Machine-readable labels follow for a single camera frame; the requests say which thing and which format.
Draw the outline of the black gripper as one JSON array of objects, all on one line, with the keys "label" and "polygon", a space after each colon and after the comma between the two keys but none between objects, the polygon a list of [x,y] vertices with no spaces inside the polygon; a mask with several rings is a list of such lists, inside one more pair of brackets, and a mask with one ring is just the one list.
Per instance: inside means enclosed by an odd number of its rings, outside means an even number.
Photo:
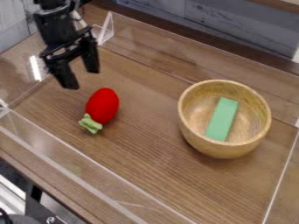
[{"label": "black gripper", "polygon": [[82,57],[87,71],[99,73],[98,41],[91,27],[76,30],[70,5],[43,5],[32,17],[47,45],[40,57],[50,72],[64,88],[79,89],[70,62]]}]

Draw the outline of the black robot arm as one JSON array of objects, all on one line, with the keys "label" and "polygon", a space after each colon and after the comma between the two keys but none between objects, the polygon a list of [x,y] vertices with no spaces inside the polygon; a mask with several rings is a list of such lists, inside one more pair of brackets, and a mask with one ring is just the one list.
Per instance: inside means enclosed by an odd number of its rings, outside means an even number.
[{"label": "black robot arm", "polygon": [[90,73],[98,74],[100,69],[92,27],[87,25],[80,30],[75,28],[76,19],[71,16],[75,6],[72,0],[34,0],[34,3],[42,7],[32,14],[46,44],[40,58],[60,85],[68,89],[79,89],[80,84],[70,63],[82,57]]}]

